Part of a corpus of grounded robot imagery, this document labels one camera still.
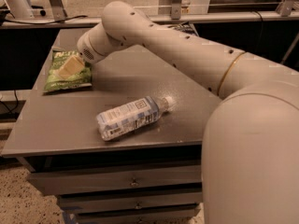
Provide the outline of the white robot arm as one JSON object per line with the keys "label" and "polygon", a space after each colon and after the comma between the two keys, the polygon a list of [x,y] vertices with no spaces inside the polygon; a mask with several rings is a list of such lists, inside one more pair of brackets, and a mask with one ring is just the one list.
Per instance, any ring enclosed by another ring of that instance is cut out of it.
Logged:
{"label": "white robot arm", "polygon": [[202,145],[205,224],[299,224],[299,73],[115,1],[77,43],[89,63],[140,45],[221,98]]}

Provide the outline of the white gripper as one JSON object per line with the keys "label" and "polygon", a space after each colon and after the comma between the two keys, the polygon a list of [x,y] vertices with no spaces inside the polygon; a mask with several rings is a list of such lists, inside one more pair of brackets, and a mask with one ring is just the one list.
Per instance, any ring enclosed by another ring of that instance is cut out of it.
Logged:
{"label": "white gripper", "polygon": [[[106,33],[103,29],[93,28],[82,35],[78,40],[77,48],[82,58],[88,63],[98,63],[105,57]],[[83,60],[77,56],[70,56],[58,69],[57,76],[62,79],[81,72],[85,68]]]}

